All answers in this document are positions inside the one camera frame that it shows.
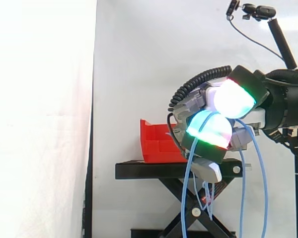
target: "red plastic bin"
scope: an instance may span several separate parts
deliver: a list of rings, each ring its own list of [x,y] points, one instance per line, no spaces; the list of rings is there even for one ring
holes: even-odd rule
[[[186,162],[167,133],[169,133],[167,124],[151,125],[146,120],[140,120],[141,148],[146,163]]]

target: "green light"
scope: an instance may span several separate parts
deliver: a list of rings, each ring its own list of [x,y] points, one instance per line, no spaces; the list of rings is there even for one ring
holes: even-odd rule
[[[227,148],[232,137],[232,126],[221,114],[212,116],[201,132],[199,129],[211,111],[204,110],[197,113],[190,122],[187,132],[200,140],[222,148]]]
[[[255,99],[230,79],[220,86],[214,96],[216,110],[231,119],[245,116],[255,104]]]

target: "black scissor lift table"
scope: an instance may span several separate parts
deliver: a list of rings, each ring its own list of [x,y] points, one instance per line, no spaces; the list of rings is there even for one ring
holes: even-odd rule
[[[158,179],[161,183],[181,201],[182,185],[179,180],[184,178],[186,163],[172,164],[146,164],[143,161],[127,161],[116,164],[116,179]],[[242,177],[241,161],[236,159],[226,159],[220,165],[223,180],[215,185],[215,198],[233,181],[234,178]],[[202,204],[205,202],[204,189],[198,191]],[[230,232],[213,215],[213,220],[209,218],[207,211],[201,211],[200,215],[194,214],[192,210],[200,209],[196,196],[187,190],[186,194],[186,227],[187,229],[198,220],[208,231],[187,232],[188,238],[236,238],[235,232]],[[181,238],[180,213],[163,230],[131,229],[131,238]]]

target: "white backdrop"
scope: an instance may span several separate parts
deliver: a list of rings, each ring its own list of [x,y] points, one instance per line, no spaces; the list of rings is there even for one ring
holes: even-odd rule
[[[159,181],[114,178],[115,163],[142,158],[141,118],[165,123],[175,90],[206,69],[227,64],[233,67],[242,64],[263,72],[284,68],[278,58],[231,28],[225,17],[229,2],[98,1],[94,238],[129,238],[130,228],[163,229],[179,212],[180,203]],[[298,62],[298,0],[249,2],[276,7]],[[270,32],[262,24],[243,21],[241,16],[241,11],[235,14],[237,27],[277,51]],[[293,238],[296,232],[293,156],[264,135],[257,140],[268,175],[267,237]],[[263,182],[253,146],[245,156],[253,171],[247,173],[244,236],[258,238],[263,224]],[[214,214],[234,231],[238,231],[240,197],[241,179],[235,179],[214,207]],[[203,227],[194,224],[192,229]]]
[[[78,238],[96,0],[0,1],[0,238]]]

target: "black table top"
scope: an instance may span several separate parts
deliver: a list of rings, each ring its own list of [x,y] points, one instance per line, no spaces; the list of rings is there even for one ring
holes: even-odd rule
[[[186,163],[161,163],[146,164],[143,160],[126,161],[117,163],[115,168],[116,179],[181,179],[184,178]],[[219,165],[223,178],[241,178],[240,173],[235,174],[233,167],[242,168],[241,161],[237,159],[225,159]]]

